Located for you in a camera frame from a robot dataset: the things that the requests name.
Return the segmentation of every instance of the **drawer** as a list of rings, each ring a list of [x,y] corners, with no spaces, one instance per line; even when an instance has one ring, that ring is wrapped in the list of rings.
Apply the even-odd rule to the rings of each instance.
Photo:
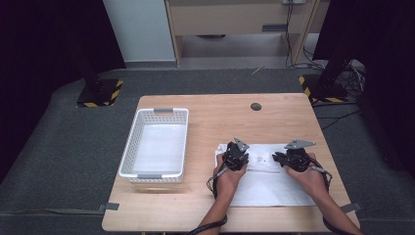
[[[175,35],[263,33],[263,26],[285,31],[288,5],[282,0],[168,0]],[[290,33],[306,28],[315,0],[294,5]]]

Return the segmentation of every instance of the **wooden table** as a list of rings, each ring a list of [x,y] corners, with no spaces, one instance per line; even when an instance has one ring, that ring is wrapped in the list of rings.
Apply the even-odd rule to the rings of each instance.
[[[262,109],[253,111],[252,103]],[[181,184],[134,185],[118,175],[103,228],[107,231],[190,231],[213,203],[206,187],[214,168],[214,150],[238,136],[248,144],[284,144],[292,139],[315,141],[307,152],[333,174],[330,194],[349,204],[326,140],[304,94],[226,94],[144,96],[138,109],[189,109],[184,180]],[[317,207],[230,208],[222,232],[328,231]],[[359,225],[354,212],[348,214]]]

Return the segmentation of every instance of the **dark curtain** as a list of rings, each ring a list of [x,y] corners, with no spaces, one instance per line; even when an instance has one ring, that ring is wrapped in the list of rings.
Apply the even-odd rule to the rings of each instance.
[[[77,58],[95,73],[125,66],[101,0],[3,0],[0,31],[1,182],[53,91],[83,77]]]
[[[361,99],[376,116],[376,119],[366,116],[370,117],[367,121],[376,133],[385,159],[398,158],[412,175],[415,175],[414,9],[412,0],[332,0],[313,58],[329,63],[336,61],[336,57],[355,59],[365,66],[366,84]],[[357,23],[343,34],[352,19],[358,19]],[[338,47],[347,50],[336,54]]]

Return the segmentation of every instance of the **gray floor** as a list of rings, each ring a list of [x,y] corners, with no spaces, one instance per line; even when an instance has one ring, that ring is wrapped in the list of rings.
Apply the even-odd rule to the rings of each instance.
[[[317,37],[311,35],[307,40],[308,51],[313,51]],[[83,87],[82,80],[59,89],[12,175],[0,187],[0,234],[113,234],[102,230],[101,216],[5,211],[39,207],[95,210],[108,201],[119,164],[114,156],[122,152],[141,95],[226,93],[228,90],[217,85],[224,79],[238,92],[239,79],[247,82],[253,76],[258,82],[247,83],[250,87],[245,92],[301,92],[298,76],[317,71],[282,70],[286,53],[279,34],[226,35],[212,40],[195,36],[187,38],[179,68],[138,63],[128,65],[127,70],[101,74],[102,78],[124,79],[112,108],[75,108],[73,101]],[[314,112],[324,127],[356,109],[355,105],[341,105],[314,108]],[[405,171],[390,169],[382,160],[364,118],[359,114],[341,118],[323,133],[350,199],[365,207],[357,213],[363,231],[415,234],[415,180]]]
[[[181,65],[175,63],[128,63],[130,70],[226,70],[226,69],[284,69],[286,68],[287,48],[284,34],[226,35],[207,39],[199,36],[186,36]],[[305,49],[313,52],[318,34],[310,33]],[[301,63],[309,60],[301,55]]]

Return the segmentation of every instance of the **cabinet door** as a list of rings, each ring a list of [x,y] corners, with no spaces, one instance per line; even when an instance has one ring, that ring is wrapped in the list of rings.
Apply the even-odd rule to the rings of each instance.
[[[164,0],[104,0],[125,62],[175,61]]]

